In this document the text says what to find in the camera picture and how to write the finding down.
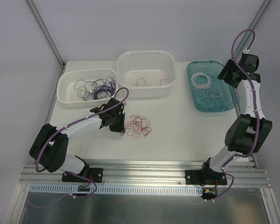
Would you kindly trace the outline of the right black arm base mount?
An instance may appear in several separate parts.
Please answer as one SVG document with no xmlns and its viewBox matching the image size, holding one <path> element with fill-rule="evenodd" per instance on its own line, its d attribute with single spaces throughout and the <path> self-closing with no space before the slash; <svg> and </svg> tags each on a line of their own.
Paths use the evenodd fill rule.
<svg viewBox="0 0 280 224">
<path fill-rule="evenodd" d="M 227 185 L 226 175 L 215 171 L 185 170 L 187 185 Z"/>
</svg>

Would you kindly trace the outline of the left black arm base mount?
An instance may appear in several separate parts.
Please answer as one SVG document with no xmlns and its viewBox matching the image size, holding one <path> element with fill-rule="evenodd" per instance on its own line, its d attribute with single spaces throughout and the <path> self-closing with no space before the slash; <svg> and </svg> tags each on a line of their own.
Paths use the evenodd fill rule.
<svg viewBox="0 0 280 224">
<path fill-rule="evenodd" d="M 62 176 L 62 182 L 87 182 L 87 179 L 92 180 L 95 183 L 102 183 L 103 181 L 103 168 L 85 168 L 79 174 L 73 175 L 69 172 L 64 172 Z"/>
</svg>

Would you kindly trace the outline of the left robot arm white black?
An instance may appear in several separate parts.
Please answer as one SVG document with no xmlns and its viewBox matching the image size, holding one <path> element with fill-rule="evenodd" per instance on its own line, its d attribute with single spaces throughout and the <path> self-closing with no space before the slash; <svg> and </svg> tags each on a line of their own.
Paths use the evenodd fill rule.
<svg viewBox="0 0 280 224">
<path fill-rule="evenodd" d="M 87 164 L 78 156 L 67 153 L 68 146 L 86 134 L 109 127 L 110 131 L 124 131 L 124 103 L 110 98 L 107 104 L 91 109 L 85 117 L 63 126 L 45 124 L 40 129 L 29 155 L 35 159 L 38 173 L 62 170 L 72 173 L 77 181 L 89 176 Z"/>
</svg>

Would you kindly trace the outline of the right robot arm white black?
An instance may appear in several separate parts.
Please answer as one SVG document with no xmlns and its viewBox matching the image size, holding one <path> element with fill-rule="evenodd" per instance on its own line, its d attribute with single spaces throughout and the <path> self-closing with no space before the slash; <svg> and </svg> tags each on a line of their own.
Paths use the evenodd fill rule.
<svg viewBox="0 0 280 224">
<path fill-rule="evenodd" d="M 257 153 L 273 127 L 261 108 L 258 66 L 258 56 L 244 51 L 239 62 L 229 60 L 218 76 L 237 90 L 240 115 L 226 133 L 225 146 L 203 163 L 198 178 L 200 185 L 226 185 L 224 168 L 234 159 Z"/>
</svg>

